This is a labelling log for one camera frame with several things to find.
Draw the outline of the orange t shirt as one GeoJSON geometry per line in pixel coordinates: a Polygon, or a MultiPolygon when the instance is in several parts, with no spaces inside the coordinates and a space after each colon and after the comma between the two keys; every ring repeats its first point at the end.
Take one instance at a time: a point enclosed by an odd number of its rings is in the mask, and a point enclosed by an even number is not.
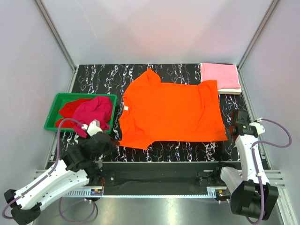
{"type": "Polygon", "coordinates": [[[147,69],[130,83],[123,95],[119,119],[120,145],[147,149],[157,141],[226,141],[217,82],[198,85],[162,82],[147,69]]]}

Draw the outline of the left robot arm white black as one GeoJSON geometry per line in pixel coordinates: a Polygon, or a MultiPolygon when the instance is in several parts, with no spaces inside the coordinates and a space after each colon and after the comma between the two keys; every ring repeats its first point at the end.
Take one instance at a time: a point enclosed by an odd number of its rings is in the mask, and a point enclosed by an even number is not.
{"type": "Polygon", "coordinates": [[[102,172],[96,159],[111,154],[118,145],[119,141],[103,132],[72,145],[30,184],[4,193],[11,216],[2,216],[13,219],[19,225],[27,225],[68,192],[86,185],[97,185],[102,181],[102,172]]]}

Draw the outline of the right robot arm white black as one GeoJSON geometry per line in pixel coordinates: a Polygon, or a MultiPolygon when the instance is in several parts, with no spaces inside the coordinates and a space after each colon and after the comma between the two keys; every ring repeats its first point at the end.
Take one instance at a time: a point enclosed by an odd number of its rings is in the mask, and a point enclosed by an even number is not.
{"type": "Polygon", "coordinates": [[[259,122],[250,122],[248,112],[235,109],[231,116],[229,134],[238,149],[241,172],[224,166],[213,173],[214,183],[228,187],[230,207],[235,215],[268,220],[278,198],[278,188],[270,184],[258,149],[258,136],[265,132],[259,122]]]}

